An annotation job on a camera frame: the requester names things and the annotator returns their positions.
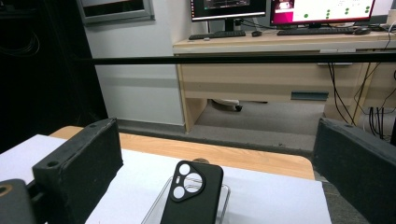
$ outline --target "floor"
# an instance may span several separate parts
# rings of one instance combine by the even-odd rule
[[[120,130],[150,136],[228,147],[241,147],[300,155],[311,159],[318,128],[324,117],[324,105],[240,102],[242,110],[219,105],[208,100],[208,105],[189,133],[172,125],[120,121]],[[361,113],[358,126],[371,132],[368,110]],[[396,112],[387,108],[384,113],[383,134],[389,140]],[[328,202],[332,223],[364,224],[367,220],[355,210],[337,189],[320,174]]]

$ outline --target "black bar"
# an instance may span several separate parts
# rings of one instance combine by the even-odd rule
[[[263,54],[230,56],[167,56],[133,58],[74,59],[76,63],[105,64],[178,64],[178,63],[394,63],[396,51],[315,53],[315,54]]]

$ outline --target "black phone case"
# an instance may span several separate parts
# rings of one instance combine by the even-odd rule
[[[196,186],[200,185],[200,181],[190,178],[194,175],[202,178],[199,189]],[[222,179],[223,170],[217,165],[180,161],[175,169],[161,224],[216,223]]]

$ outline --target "white paper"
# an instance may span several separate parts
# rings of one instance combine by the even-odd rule
[[[32,166],[64,142],[36,135],[0,155],[0,181],[33,180]],[[179,159],[122,150],[124,165],[87,223],[141,223]],[[231,167],[223,183],[231,188],[225,220],[232,224],[331,223],[321,182]]]

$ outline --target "computer monitor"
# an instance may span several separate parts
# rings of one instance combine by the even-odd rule
[[[225,31],[233,30],[233,21],[266,14],[265,0],[191,0],[192,21],[225,21]]]
[[[368,21],[375,0],[272,0],[270,25],[309,25]]]

